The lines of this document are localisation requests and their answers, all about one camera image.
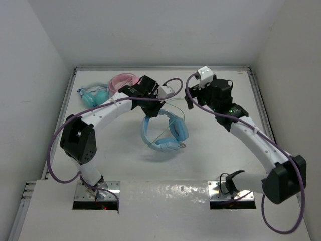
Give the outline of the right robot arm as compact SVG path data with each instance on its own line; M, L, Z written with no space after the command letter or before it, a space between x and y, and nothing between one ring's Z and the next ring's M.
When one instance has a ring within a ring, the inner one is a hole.
M188 108L194 106L213 114L227 132L238 138L259 160L265 174L255 175L237 170L225 178L225 194L234 195L241 190L261 193L274 204L301 194L305 201L306 160L293 156L272 141L254 123L249 113L232 98L233 82L218 79L185 88Z

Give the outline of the light blue headphones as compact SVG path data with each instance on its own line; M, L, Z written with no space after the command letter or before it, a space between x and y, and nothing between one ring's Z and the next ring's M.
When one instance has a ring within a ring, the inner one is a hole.
M185 141L189 138L185 114L180 117L165 109L161 109L158 114L168 119L167 127L151 139L148 135L151 117L144 117L140 125L140 135L144 144L158 152L173 152L185 148Z

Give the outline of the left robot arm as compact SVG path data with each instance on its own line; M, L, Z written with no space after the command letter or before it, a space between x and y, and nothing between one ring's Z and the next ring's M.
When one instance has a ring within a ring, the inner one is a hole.
M93 107L88 113L70 115L66 119L60 147L76 162L80 175L90 186L103 181L94 160L97 136L116 118L138 106L147 115L155 117L164 104L158 100L159 88L156 81L144 75L137 84L122 87L110 99Z

